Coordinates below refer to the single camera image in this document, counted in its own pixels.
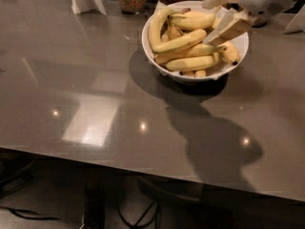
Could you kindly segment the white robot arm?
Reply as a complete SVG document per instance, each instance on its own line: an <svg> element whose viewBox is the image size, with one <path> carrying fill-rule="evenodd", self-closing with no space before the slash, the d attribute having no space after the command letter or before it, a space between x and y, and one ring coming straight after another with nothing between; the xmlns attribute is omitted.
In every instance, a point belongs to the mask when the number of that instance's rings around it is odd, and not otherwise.
<svg viewBox="0 0 305 229"><path fill-rule="evenodd" d="M238 5L239 11L231 9L220 20L205 42L220 45L232 40L251 27L260 27L282 12L300 10L304 0L203 0L202 7L207 10L224 5Z"/></svg>

